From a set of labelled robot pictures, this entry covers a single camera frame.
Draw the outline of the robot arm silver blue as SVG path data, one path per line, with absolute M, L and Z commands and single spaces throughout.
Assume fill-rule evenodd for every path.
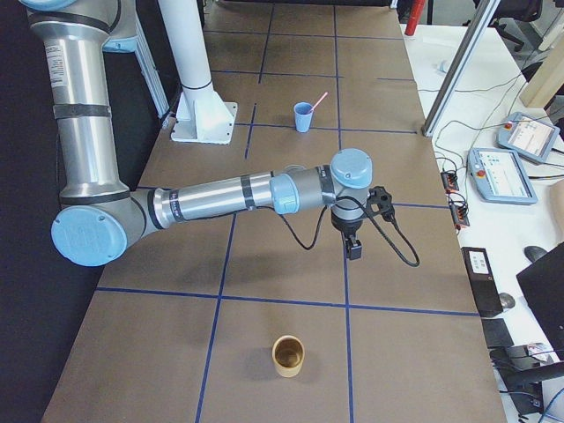
M 177 223 L 256 209 L 279 216 L 317 208 L 331 215 L 350 258 L 372 214 L 372 161 L 344 149 L 327 165 L 244 174 L 180 189 L 141 189 L 149 142 L 126 129 L 152 106 L 165 119 L 172 100 L 155 67 L 133 1 L 27 1 L 31 30 L 45 48 L 65 184 L 50 233 L 73 263 L 98 267 L 149 234 Z

